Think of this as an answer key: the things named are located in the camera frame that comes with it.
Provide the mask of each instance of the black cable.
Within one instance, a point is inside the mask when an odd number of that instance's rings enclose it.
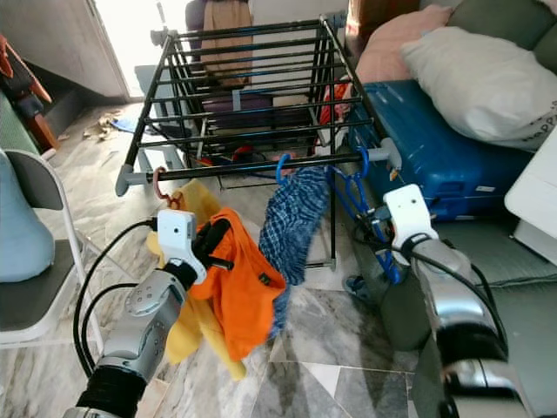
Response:
[[[116,285],[108,286],[104,288],[95,298],[91,301],[91,304],[85,311],[84,321],[81,325],[81,343],[84,350],[84,355],[90,365],[94,365],[95,361],[93,360],[93,356],[91,355],[91,351],[89,349],[89,343],[87,342],[87,326],[89,325],[89,318],[93,313],[93,308],[95,305],[105,296],[108,292],[113,290],[117,290],[124,287],[135,287],[137,283],[117,283]]]
[[[517,285],[542,285],[547,283],[557,282],[557,274],[551,274],[549,276],[538,276],[538,277],[519,277],[517,279],[507,279],[502,281],[496,281],[490,283],[491,288],[504,288]]]
[[[374,253],[377,251],[382,250],[389,250],[391,249],[391,245],[381,241],[379,238],[375,237],[374,233],[366,232],[362,228],[364,226],[363,221],[356,220],[356,224],[352,229],[352,239],[356,241],[358,244],[362,246],[369,246]],[[363,237],[358,235],[358,232],[362,232],[364,234]]]
[[[83,351],[83,345],[82,345],[81,341],[79,340],[79,313],[81,312],[81,307],[84,304],[85,292],[87,291],[87,286],[89,285],[89,282],[91,281],[91,277],[92,277],[93,273],[95,272],[95,270],[97,269],[100,262],[103,260],[104,256],[122,239],[122,237],[125,236],[125,234],[127,234],[129,231],[131,231],[132,229],[135,229],[139,226],[150,226],[151,228],[154,229],[154,226],[156,225],[156,223],[157,223],[157,219],[152,218],[152,219],[148,219],[148,220],[143,220],[141,222],[137,222],[137,223],[135,223],[133,225],[130,225],[127,228],[125,228],[98,255],[98,257],[95,260],[95,262],[93,263],[90,271],[87,273],[87,276],[85,277],[85,281],[84,281],[83,285],[81,286],[81,291],[79,292],[79,296],[77,297],[76,310],[73,314],[73,344],[74,344],[74,347],[76,349],[77,357],[79,358],[79,362],[81,363],[81,367],[85,371],[85,374],[87,375],[87,377],[91,377],[92,372],[93,372],[94,364],[90,364],[88,362],[87,358],[85,357],[84,351]]]
[[[484,273],[481,272],[481,270],[475,264],[471,264],[471,266],[473,272],[476,273],[481,280],[481,284],[484,287],[484,292],[486,292],[487,299],[493,305],[495,310],[497,310],[497,304],[495,303],[495,298],[493,297],[493,292],[491,291],[491,287],[489,286],[489,282],[487,281],[486,276],[484,276]]]
[[[400,253],[400,251],[401,251],[398,248],[392,248],[392,250],[396,251],[398,253]],[[470,280],[468,280],[466,277],[464,277],[460,273],[456,273],[455,271],[451,270],[449,267],[444,266],[443,264],[439,263],[438,261],[436,261],[434,259],[430,259],[429,257],[426,257],[425,255],[415,253],[415,252],[412,252],[411,255],[416,260],[423,261],[424,263],[427,263],[431,266],[434,266],[434,267],[438,268],[439,270],[451,275],[458,282],[460,282],[461,284],[466,286],[468,289],[470,289],[470,291],[472,291],[472,293],[474,293],[484,303],[484,305],[486,305],[487,309],[489,310],[489,313],[492,315],[493,320],[495,321],[495,326],[497,327],[497,332],[499,334],[501,342],[503,343],[503,351],[505,352],[505,355],[508,356],[507,332],[505,331],[505,328],[503,327],[503,322],[501,321],[499,313],[497,312],[497,307],[494,305],[494,303],[492,304],[487,299],[487,297],[484,294],[482,294],[472,282],[470,282]]]

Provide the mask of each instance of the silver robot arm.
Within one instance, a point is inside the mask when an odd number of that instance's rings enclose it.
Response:
[[[494,307],[474,285],[479,277],[463,253],[441,242],[421,192],[409,185],[384,197],[395,230],[395,256],[410,265],[425,295],[447,399],[443,418],[534,418]]]
[[[227,221],[207,224],[196,238],[192,213],[165,210],[158,214],[158,241],[169,261],[130,291],[87,388],[64,418],[135,416],[145,387],[163,358],[166,338],[186,292],[205,279],[209,266],[232,268],[232,263],[209,255],[229,227]]]

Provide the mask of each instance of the orange hanger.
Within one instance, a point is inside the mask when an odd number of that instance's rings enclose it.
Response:
[[[160,191],[159,186],[158,186],[158,175],[161,172],[166,172],[166,169],[164,167],[159,167],[153,173],[153,188],[155,189],[155,194],[157,195],[157,197],[159,199],[165,200],[166,204],[171,209],[179,209],[180,208],[180,198],[182,197],[182,193],[180,193],[176,198],[173,198],[172,196],[170,196],[166,193],[162,193]]]

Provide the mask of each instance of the yellow cloth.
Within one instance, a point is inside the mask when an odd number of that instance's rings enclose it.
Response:
[[[195,179],[177,189],[172,197],[180,199],[178,210],[187,210],[196,214],[199,226],[220,210],[216,198]],[[156,233],[149,233],[147,236],[147,247],[152,253],[158,255],[158,266],[163,267],[163,254],[158,246]],[[228,367],[232,379],[235,381],[243,379],[246,374],[245,366],[242,361],[233,361],[230,358],[223,329],[211,309],[210,302],[188,297],[178,320],[168,334],[166,355],[172,363],[179,363],[199,348],[203,337]]]

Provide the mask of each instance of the white chair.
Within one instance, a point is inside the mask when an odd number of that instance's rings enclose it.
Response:
[[[17,283],[0,283],[0,348],[42,345],[38,337],[53,328],[75,291],[85,280],[84,260],[88,252],[98,254],[93,243],[79,234],[71,220],[62,183],[52,167],[28,152],[6,151],[17,181],[29,205],[34,208],[61,211],[67,239],[55,243],[52,266],[36,277]],[[129,274],[113,260],[123,274]],[[85,307],[91,302],[85,295]],[[99,353],[103,340],[97,316],[91,316],[93,337]]]

